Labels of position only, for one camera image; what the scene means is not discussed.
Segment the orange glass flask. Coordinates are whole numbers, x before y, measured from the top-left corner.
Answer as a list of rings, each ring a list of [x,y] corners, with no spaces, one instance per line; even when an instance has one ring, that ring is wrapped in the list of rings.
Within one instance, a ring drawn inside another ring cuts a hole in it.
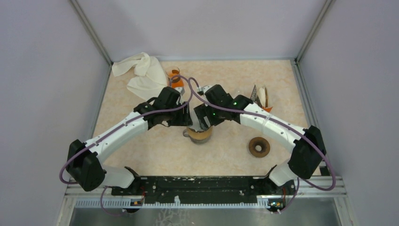
[[[168,77],[169,85],[172,88],[184,87],[183,80],[179,77],[180,69],[177,66],[170,66],[165,69]]]

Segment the orange coffee filter box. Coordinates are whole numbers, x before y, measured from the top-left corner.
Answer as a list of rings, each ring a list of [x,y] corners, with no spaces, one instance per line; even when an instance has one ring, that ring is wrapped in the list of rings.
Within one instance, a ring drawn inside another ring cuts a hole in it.
[[[257,88],[257,86],[254,85],[250,99],[266,112],[270,113],[272,111],[273,107],[269,106],[269,95],[266,86]]]

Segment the white paper coffee filter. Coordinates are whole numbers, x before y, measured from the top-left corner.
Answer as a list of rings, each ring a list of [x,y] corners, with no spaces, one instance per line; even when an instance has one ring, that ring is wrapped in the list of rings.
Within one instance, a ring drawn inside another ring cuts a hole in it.
[[[196,132],[200,132],[200,131],[204,131],[204,129],[202,129],[199,119],[194,111],[193,107],[190,107],[190,118],[192,120],[192,125],[189,126],[190,129],[196,131]]]

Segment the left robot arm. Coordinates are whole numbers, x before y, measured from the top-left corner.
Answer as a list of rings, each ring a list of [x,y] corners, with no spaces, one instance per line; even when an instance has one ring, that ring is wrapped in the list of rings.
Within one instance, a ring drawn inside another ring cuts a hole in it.
[[[70,144],[66,171],[85,192],[102,186],[120,187],[130,195],[141,189],[139,175],[131,168],[106,166],[105,160],[134,137],[156,125],[187,126],[191,122],[184,88],[165,87],[157,97],[137,105],[122,121],[103,134]]]

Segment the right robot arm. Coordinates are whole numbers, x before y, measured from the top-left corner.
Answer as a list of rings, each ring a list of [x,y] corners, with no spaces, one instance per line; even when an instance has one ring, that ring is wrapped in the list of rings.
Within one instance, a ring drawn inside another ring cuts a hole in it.
[[[265,181],[265,189],[277,194],[284,184],[292,179],[310,179],[325,157],[326,149],[319,128],[302,128],[262,109],[243,95],[232,97],[221,85],[197,89],[202,104],[194,110],[203,130],[224,121],[256,129],[280,143],[291,156],[274,167]]]

